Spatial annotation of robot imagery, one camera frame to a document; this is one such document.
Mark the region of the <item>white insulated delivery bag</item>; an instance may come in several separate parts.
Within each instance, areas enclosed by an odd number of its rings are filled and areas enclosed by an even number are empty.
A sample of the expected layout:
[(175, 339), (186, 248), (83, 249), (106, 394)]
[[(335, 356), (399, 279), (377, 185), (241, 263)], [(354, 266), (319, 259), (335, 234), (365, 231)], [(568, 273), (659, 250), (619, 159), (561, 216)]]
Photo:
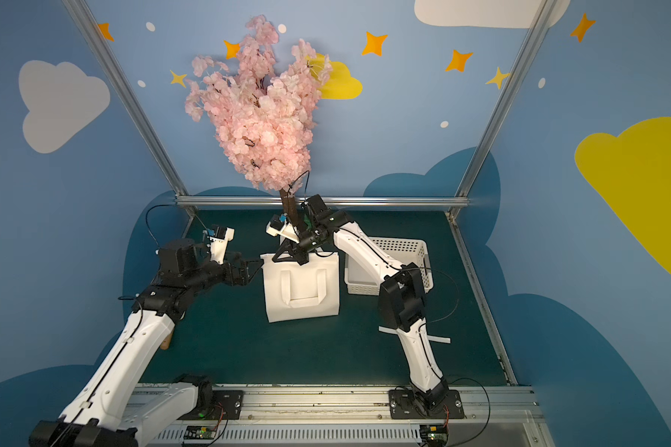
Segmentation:
[(274, 262), (261, 255), (265, 306), (269, 323), (337, 316), (340, 275), (337, 253), (310, 253), (309, 262)]

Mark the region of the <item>white perforated plastic basket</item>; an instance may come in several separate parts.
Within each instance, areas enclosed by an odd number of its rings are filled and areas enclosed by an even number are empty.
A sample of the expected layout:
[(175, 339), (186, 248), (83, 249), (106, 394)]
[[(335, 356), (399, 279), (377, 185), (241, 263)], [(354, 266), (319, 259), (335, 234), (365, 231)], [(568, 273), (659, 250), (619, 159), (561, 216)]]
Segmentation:
[(408, 266), (417, 266), (425, 292), (434, 288), (434, 279), (427, 244), (424, 240), (406, 238), (363, 238), (341, 236), (335, 239), (337, 247), (346, 253), (344, 279), (348, 293), (378, 296), (386, 276), (396, 274)]

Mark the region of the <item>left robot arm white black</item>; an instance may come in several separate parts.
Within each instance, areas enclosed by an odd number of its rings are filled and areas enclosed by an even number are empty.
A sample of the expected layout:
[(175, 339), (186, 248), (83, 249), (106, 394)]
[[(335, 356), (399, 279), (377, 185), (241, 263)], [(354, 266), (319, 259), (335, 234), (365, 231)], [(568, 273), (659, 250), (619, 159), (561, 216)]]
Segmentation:
[(124, 415), (145, 369), (196, 298), (218, 284), (246, 286), (263, 266), (262, 259), (228, 256), (229, 240), (209, 238), (201, 246), (182, 238), (158, 250), (157, 280), (135, 296), (117, 342), (58, 419), (37, 424), (29, 445), (145, 446), (180, 417), (209, 410), (210, 380), (184, 374), (136, 415)]

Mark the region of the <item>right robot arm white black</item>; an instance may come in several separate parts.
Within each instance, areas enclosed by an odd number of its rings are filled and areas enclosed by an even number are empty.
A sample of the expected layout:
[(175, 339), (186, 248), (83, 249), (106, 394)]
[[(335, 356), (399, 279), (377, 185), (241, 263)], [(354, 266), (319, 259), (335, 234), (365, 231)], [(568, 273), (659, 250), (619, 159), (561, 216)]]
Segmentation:
[(284, 237), (275, 261), (303, 266), (322, 245), (331, 243), (359, 264), (378, 285), (378, 312), (398, 335), (415, 402), (423, 413), (438, 408), (449, 386), (428, 338), (427, 294), (420, 267), (387, 254), (348, 212), (327, 207), (319, 195), (298, 205), (292, 194), (283, 191), (281, 204), (284, 214), (273, 217), (267, 226), (268, 234)]

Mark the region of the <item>light green toy spatula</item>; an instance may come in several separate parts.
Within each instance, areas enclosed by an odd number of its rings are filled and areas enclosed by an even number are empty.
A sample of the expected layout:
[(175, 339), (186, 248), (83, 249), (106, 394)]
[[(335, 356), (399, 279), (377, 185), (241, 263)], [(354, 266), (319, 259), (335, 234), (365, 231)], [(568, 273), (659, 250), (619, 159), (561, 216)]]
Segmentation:
[(174, 331), (171, 331), (160, 344), (161, 350), (167, 350), (171, 345), (171, 339), (173, 339)]

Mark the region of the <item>pink cherry blossom tree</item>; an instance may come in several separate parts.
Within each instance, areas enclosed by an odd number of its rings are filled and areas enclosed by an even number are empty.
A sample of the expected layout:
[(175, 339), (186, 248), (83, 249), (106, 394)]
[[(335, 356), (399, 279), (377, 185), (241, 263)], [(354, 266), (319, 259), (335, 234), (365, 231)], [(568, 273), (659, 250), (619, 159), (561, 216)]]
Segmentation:
[(322, 88), (330, 80), (330, 58), (308, 42), (292, 48), (294, 61), (278, 74), (274, 46), (280, 35), (265, 16), (256, 16), (236, 50), (231, 72), (223, 61), (197, 56), (193, 76), (183, 80), (189, 90), (185, 111), (194, 120), (208, 119), (215, 137), (235, 170), (253, 187), (278, 192), (287, 221), (305, 229), (296, 191), (311, 172), (309, 145)]

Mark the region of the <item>left controller board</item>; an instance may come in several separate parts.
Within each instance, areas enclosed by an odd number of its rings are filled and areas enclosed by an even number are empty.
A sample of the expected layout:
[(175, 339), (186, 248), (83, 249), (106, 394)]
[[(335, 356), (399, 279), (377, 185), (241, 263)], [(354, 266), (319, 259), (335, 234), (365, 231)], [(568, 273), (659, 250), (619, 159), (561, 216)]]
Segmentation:
[(197, 445), (212, 445), (217, 436), (220, 433), (219, 426), (203, 426), (203, 425), (191, 425), (187, 426), (183, 439), (182, 445), (186, 446), (188, 443), (197, 443)]

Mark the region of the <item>controller board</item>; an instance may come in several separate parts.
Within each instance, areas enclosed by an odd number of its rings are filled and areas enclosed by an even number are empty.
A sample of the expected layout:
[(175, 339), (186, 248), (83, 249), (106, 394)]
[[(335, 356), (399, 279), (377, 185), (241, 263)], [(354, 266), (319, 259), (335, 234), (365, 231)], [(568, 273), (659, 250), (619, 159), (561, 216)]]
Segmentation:
[(197, 443), (197, 445), (212, 445), (217, 436), (220, 433), (219, 426), (203, 426), (203, 425), (191, 425), (187, 426), (183, 439), (182, 445), (186, 446), (188, 443)]
[(445, 447), (448, 429), (445, 425), (420, 425), (419, 447)]

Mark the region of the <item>right controller board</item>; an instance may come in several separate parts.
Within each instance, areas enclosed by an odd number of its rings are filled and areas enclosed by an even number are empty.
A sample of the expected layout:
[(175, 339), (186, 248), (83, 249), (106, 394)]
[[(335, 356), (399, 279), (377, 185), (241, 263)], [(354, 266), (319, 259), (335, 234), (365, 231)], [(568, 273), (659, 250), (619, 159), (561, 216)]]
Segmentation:
[(445, 447), (448, 429), (445, 425), (420, 425), (419, 447)]

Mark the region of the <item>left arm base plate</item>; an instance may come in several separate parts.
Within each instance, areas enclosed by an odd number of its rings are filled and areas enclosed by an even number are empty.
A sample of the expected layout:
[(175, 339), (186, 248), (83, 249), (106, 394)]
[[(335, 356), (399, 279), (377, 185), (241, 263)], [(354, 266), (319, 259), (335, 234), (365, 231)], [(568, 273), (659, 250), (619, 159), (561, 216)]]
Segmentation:
[(231, 389), (213, 389), (208, 403), (199, 403), (189, 413), (178, 417), (184, 421), (239, 420), (243, 409), (244, 392)]

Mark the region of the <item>right aluminium frame post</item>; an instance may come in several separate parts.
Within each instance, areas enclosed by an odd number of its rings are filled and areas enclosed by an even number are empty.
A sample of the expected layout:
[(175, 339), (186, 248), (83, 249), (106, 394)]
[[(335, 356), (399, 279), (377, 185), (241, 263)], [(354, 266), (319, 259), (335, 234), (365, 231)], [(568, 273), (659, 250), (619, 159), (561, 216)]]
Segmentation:
[(452, 206), (447, 212), (447, 219), (452, 224), (456, 223), (460, 210), (469, 205), (470, 192), (500, 133), (501, 127), (507, 119), (529, 68), (533, 64), (542, 42), (544, 42), (550, 28), (550, 20), (554, 16), (558, 4), (559, 1), (555, 0), (542, 1), (534, 14), (533, 23), (527, 31), (523, 44), (514, 60), (511, 75), (506, 81), (503, 92), (500, 94), (488, 121), (488, 126), (486, 126), (485, 132), (460, 181), (455, 197), (456, 199), (463, 199), (464, 204)]

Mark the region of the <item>aluminium frame post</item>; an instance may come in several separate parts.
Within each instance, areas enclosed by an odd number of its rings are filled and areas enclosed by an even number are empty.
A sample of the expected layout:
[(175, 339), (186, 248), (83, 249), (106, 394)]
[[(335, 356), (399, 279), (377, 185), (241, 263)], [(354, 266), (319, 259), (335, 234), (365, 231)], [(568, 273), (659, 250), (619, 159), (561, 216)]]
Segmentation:
[(109, 46), (109, 42), (103, 36), (91, 10), (86, 1), (63, 0), (63, 5), (70, 15), (72, 21), (86, 40), (92, 54), (103, 69), (107, 79), (114, 88), (119, 100), (126, 108), (132, 122), (147, 144), (147, 148), (153, 156), (162, 174), (171, 186), (175, 199), (187, 196), (188, 190), (158, 134), (147, 118), (147, 114), (139, 104), (136, 94), (130, 82), (124, 74), (116, 56)]
[(455, 197), (456, 199), (463, 199), (464, 204), (452, 206), (447, 212), (447, 219), (452, 224), (456, 223), (460, 210), (469, 205), (470, 192), (500, 133), (501, 127), (507, 119), (529, 68), (533, 64), (542, 42), (544, 42), (550, 28), (550, 20), (554, 16), (558, 4), (559, 1), (555, 0), (542, 1), (534, 14), (533, 23), (527, 31), (523, 44), (514, 60), (511, 75), (506, 81), (503, 92), (500, 94), (488, 121), (488, 126), (486, 126), (485, 132), (460, 181)]

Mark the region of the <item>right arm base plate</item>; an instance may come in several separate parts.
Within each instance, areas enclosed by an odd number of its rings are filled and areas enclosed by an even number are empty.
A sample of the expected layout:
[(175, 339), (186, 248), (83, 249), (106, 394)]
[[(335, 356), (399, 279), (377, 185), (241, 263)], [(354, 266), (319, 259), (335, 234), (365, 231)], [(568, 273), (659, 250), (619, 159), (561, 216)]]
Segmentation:
[(395, 387), (388, 390), (388, 405), (392, 419), (464, 419), (464, 404), (460, 393), (450, 389), (444, 400), (434, 406), (419, 398), (412, 389)]

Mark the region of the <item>left aluminium frame post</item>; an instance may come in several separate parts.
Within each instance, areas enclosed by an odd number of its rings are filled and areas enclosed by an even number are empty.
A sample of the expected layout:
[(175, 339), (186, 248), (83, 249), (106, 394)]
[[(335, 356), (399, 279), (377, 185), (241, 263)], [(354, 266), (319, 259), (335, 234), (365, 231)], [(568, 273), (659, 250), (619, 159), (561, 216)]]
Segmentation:
[(136, 94), (130, 82), (124, 74), (116, 56), (109, 46), (109, 42), (103, 36), (91, 10), (86, 1), (63, 0), (63, 5), (70, 15), (72, 21), (86, 40), (92, 54), (103, 69), (107, 79), (114, 88), (119, 100), (126, 108), (132, 122), (147, 144), (147, 148), (153, 156), (162, 174), (171, 186), (175, 199), (187, 196), (188, 190), (158, 134), (147, 118), (147, 114), (139, 104)]

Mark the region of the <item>aluminium front rail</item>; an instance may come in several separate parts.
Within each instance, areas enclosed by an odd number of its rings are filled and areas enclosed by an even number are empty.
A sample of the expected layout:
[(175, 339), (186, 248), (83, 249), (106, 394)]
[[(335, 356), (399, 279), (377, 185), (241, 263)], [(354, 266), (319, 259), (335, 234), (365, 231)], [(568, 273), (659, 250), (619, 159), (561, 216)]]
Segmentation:
[[(124, 415), (136, 415), (171, 384), (139, 384)], [(448, 444), (551, 446), (544, 414), (528, 387), (454, 387), (464, 419), (391, 418), (388, 390), (377, 386), (215, 386), (244, 392), (239, 420), (176, 420), (149, 444), (182, 444), (187, 426), (219, 426), (211, 446), (276, 443), (415, 443), (420, 425), (445, 425)]]

